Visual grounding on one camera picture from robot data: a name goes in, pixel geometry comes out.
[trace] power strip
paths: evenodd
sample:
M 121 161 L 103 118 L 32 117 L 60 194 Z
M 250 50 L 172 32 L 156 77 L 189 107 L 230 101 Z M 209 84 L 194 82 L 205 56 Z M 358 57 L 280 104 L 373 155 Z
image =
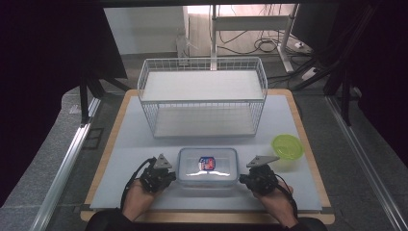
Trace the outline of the power strip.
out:
M 312 77 L 313 77 L 314 75 L 316 75 L 316 73 L 318 73 L 318 72 L 319 72 L 319 69 L 318 69 L 318 68 L 312 67 L 312 68 L 310 68 L 306 73 L 303 74 L 302 80 L 303 80 L 303 81 L 306 81 L 306 80 L 312 78 Z

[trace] wire basket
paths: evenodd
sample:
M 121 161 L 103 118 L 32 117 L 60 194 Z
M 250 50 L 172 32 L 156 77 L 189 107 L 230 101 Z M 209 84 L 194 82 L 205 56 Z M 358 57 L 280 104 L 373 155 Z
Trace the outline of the wire basket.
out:
M 268 84 L 256 57 L 150 59 L 138 91 L 155 138 L 255 136 Z

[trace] lime green bowl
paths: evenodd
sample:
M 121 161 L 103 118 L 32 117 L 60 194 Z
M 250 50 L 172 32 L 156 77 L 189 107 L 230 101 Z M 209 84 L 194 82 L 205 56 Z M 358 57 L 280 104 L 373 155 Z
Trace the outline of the lime green bowl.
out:
M 297 137 L 283 134 L 273 139 L 272 148 L 283 160 L 297 160 L 303 155 L 303 145 Z

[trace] human hand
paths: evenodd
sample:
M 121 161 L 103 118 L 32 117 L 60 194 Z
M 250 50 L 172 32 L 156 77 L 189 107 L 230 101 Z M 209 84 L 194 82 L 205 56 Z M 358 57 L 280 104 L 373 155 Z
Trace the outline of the human hand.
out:
M 279 181 L 279 185 L 284 189 L 287 188 L 286 184 L 282 181 Z M 293 188 L 291 186 L 288 187 L 290 193 L 293 193 Z M 260 195 L 256 192 L 252 193 L 261 201 L 267 212 L 276 218 L 282 226 L 292 228 L 298 224 L 298 221 L 293 214 L 292 204 L 280 190 L 275 189 L 273 192 L 266 195 Z
M 135 180 L 126 194 L 122 214 L 134 221 L 144 214 L 153 203 L 154 199 L 162 192 L 146 192 L 140 180 Z

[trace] metal bar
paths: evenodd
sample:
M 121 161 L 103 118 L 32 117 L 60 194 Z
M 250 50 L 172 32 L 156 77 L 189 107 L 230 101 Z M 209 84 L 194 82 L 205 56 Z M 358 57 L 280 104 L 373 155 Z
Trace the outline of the metal bar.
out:
M 287 22 L 285 34 L 282 38 L 282 42 L 278 43 L 276 49 L 278 50 L 279 56 L 282 60 L 283 66 L 287 73 L 293 73 L 293 67 L 291 61 L 288 58 L 288 54 L 286 53 L 286 46 L 288 44 L 289 35 L 291 34 L 291 30 L 293 27 L 294 16 L 296 15 L 297 7 L 299 4 L 294 4 L 291 14 L 289 15 L 289 19 Z
M 299 4 L 294 4 L 291 14 L 289 14 L 289 19 L 286 23 L 285 34 L 282 38 L 281 46 L 285 49 L 286 45 L 288 44 L 289 35 L 291 34 L 291 30 L 293 27 L 294 16 L 296 15 L 297 7 Z
M 387 190 L 386 186 L 382 182 L 381 178 L 378 176 L 374 166 L 372 165 L 369 156 L 367 155 L 364 147 L 358 141 L 356 135 L 354 134 L 351 127 L 342 119 L 342 115 L 339 113 L 340 107 L 336 102 L 335 96 L 326 96 L 326 100 L 330 106 L 330 109 L 337 119 L 345 138 L 350 144 L 351 149 L 353 150 L 360 167 L 363 172 L 366 174 L 367 179 L 370 182 L 370 185 L 377 196 L 379 202 L 381 203 L 388 219 L 390 220 L 395 231 L 407 231 L 408 226 L 404 218 L 402 217 L 401 212 L 399 211 L 398 206 L 396 205 L 393 196 Z
M 89 105 L 89 116 L 93 117 L 99 106 L 100 100 L 93 98 Z M 64 160 L 61 163 L 60 169 L 48 190 L 47 195 L 42 202 L 41 207 L 38 210 L 37 216 L 30 228 L 31 231 L 45 230 L 49 220 L 54 213 L 55 207 L 63 193 L 66 181 L 69 178 L 69 174 L 75 165 L 75 161 L 81 150 L 82 144 L 87 136 L 90 128 L 90 122 L 78 128 L 77 133 L 65 154 Z
M 121 89 L 121 90 L 123 90 L 123 91 L 128 91 L 128 90 L 131 89 L 129 86 L 120 83 L 119 81 L 117 81 L 117 80 L 114 79 L 114 78 L 108 78 L 108 77 L 106 77 L 106 78 L 103 78 L 103 79 L 106 80 L 106 82 L 108 82 L 108 83 L 114 85 L 115 87 L 117 87 L 117 88 L 119 88 L 119 89 Z
M 348 108 L 350 101 L 350 80 L 347 70 L 344 70 L 343 88 L 342 88 L 342 118 L 347 126 L 350 126 L 350 119 L 348 118 Z
M 213 40 L 211 43 L 211 70 L 217 70 L 217 5 L 213 5 L 212 33 Z
M 223 16 L 217 17 L 217 31 L 285 30 L 288 16 Z
M 84 127 L 89 122 L 89 109 L 88 109 L 88 89 L 87 80 L 85 76 L 81 76 L 81 84 L 79 86 L 80 99 L 81 99 L 81 127 Z

